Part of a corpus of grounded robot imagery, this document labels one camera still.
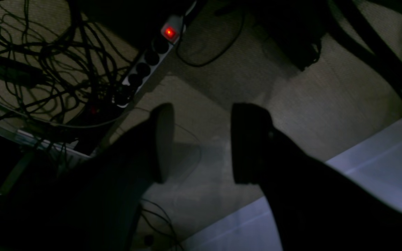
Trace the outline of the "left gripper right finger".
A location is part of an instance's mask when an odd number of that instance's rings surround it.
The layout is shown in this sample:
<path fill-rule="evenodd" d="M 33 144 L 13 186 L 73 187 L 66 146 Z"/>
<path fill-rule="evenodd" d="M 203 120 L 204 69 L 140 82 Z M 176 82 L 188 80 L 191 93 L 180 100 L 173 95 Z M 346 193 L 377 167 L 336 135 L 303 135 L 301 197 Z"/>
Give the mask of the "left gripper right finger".
<path fill-rule="evenodd" d="M 402 213 L 276 129 L 268 110 L 235 103 L 233 179 L 264 193 L 284 251 L 402 251 Z"/>

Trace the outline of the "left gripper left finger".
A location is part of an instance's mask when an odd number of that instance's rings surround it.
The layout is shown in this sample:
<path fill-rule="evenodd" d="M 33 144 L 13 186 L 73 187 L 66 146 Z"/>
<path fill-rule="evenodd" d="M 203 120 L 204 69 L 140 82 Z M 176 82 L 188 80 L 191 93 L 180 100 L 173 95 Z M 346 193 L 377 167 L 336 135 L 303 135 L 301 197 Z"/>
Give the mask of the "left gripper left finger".
<path fill-rule="evenodd" d="M 174 108 L 164 103 L 58 178 L 29 164 L 0 204 L 0 251 L 126 251 L 143 194 L 169 174 L 173 137 Z"/>

